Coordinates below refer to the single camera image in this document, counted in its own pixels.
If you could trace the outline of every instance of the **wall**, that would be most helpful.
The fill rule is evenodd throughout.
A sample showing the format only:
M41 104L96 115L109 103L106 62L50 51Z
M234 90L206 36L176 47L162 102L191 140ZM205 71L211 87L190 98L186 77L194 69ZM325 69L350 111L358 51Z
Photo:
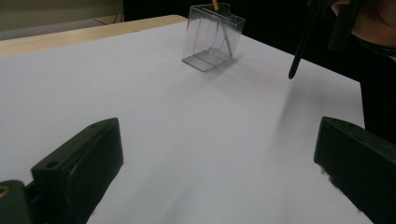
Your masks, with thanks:
M122 0L0 0L0 31L121 14Z

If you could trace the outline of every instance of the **transparent plastic box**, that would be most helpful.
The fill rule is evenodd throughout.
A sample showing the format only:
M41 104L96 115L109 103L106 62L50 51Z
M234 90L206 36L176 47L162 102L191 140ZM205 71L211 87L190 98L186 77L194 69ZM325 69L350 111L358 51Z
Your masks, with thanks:
M230 13L230 5L221 3L192 6L187 25L182 61L208 71L233 57L245 19Z

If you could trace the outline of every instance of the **brass screw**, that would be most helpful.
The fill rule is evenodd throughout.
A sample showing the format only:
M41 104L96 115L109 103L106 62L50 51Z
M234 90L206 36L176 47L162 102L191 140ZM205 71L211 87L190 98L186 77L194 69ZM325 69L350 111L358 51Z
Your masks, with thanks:
M11 191L11 188L7 185L0 186L0 198L3 198L4 196L8 195L9 192Z

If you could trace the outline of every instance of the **white table surface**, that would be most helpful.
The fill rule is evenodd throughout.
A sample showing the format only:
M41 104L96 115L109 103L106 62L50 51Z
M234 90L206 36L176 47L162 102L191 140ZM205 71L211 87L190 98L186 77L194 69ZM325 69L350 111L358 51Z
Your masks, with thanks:
M371 223L313 162L320 119L363 126L360 84L241 36L181 61L186 22L0 59L0 180L120 120L124 165L89 223Z

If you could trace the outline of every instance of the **wooden table edge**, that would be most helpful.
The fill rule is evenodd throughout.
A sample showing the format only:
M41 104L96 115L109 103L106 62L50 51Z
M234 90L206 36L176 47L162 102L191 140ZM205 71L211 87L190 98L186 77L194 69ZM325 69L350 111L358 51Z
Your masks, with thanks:
M47 35L35 35L3 40L0 41L0 57L23 54L43 49L59 48L62 46L78 44L114 35L124 35L131 32L170 25L186 20L186 18L178 15L169 15Z

